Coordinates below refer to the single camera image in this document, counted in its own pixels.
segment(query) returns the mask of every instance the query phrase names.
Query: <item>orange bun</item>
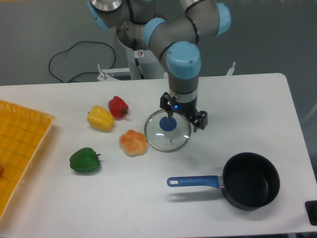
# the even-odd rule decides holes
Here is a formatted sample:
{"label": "orange bun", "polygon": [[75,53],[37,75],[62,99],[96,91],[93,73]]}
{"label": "orange bun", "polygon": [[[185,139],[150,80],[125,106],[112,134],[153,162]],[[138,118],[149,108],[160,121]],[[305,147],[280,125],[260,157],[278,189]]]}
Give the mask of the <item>orange bun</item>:
{"label": "orange bun", "polygon": [[148,147],[145,135],[134,130],[127,130],[120,136],[119,144],[123,152],[130,157],[143,155]]}

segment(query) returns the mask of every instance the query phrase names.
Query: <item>green bell pepper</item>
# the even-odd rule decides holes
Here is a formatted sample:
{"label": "green bell pepper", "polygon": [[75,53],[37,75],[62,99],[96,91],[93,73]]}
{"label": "green bell pepper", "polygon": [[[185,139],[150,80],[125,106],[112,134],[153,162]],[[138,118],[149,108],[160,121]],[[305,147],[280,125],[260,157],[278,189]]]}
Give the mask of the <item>green bell pepper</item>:
{"label": "green bell pepper", "polygon": [[100,160],[92,148],[82,148],[69,159],[70,167],[79,173],[90,173],[100,168]]}

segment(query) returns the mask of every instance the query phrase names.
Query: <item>yellow bell pepper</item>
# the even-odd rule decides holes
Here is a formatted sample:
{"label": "yellow bell pepper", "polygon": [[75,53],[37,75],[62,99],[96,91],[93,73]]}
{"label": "yellow bell pepper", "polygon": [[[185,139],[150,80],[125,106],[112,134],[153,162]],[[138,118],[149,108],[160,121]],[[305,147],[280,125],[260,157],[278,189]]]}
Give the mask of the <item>yellow bell pepper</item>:
{"label": "yellow bell pepper", "polygon": [[95,129],[110,131],[114,118],[110,112],[101,106],[93,106],[87,116],[88,123]]}

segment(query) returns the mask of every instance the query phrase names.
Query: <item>lid rim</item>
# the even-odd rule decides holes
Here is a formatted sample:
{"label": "lid rim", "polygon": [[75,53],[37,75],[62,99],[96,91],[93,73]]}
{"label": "lid rim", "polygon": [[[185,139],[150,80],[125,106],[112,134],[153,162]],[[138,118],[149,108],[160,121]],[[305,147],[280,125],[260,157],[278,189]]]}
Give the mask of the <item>lid rim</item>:
{"label": "lid rim", "polygon": [[162,113],[162,112],[165,112],[165,110],[158,110],[158,111],[152,113],[152,114],[148,117],[148,119],[146,120],[146,122],[145,122],[145,124],[144,124],[144,135],[145,135],[145,138],[146,138],[147,142],[149,143],[149,145],[151,145],[154,149],[156,149],[156,150],[158,150],[158,151],[165,152],[165,153],[171,153],[171,152],[178,151],[178,150],[180,150],[185,144],[187,144],[187,142],[188,142],[189,139],[190,139],[191,132],[192,132],[192,128],[191,128],[190,122],[189,122],[183,115],[181,115],[181,114],[179,114],[179,113],[175,113],[175,114],[180,115],[182,118],[184,118],[184,119],[186,120],[187,125],[188,125],[188,132],[189,132],[189,133],[188,133],[188,138],[186,138],[185,142],[184,142],[181,146],[178,146],[177,148],[170,149],[170,150],[161,149],[161,148],[155,146],[155,145],[149,140],[149,138],[148,138],[148,135],[147,135],[147,125],[149,124],[150,120],[151,120],[154,116],[156,116],[157,114],[160,114],[160,113]]}

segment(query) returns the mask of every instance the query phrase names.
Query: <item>red bell pepper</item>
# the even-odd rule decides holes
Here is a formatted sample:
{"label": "red bell pepper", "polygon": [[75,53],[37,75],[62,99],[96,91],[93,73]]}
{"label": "red bell pepper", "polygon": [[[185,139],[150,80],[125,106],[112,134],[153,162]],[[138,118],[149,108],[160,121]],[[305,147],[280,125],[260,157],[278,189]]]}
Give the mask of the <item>red bell pepper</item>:
{"label": "red bell pepper", "polygon": [[118,96],[109,101],[108,107],[115,118],[123,118],[129,110],[129,106]]}

